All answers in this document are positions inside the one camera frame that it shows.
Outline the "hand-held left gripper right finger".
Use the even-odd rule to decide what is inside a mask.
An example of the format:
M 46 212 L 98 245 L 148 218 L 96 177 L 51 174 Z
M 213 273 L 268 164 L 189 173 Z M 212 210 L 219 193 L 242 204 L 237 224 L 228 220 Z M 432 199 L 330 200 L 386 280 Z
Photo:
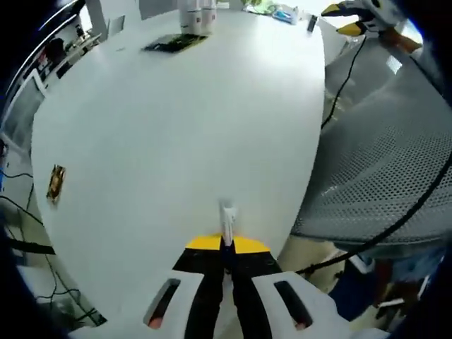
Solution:
M 283 271 L 260 241 L 230 242 L 234 304 L 245 338 L 347 338 L 334 301 L 292 271 Z

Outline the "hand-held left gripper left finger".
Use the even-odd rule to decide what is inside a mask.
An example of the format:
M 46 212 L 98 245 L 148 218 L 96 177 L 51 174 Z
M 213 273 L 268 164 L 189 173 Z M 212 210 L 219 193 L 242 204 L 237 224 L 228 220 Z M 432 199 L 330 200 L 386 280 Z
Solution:
M 171 270 L 137 289 L 106 338 L 212 338 L 223 299 L 222 234 L 191 240 Z

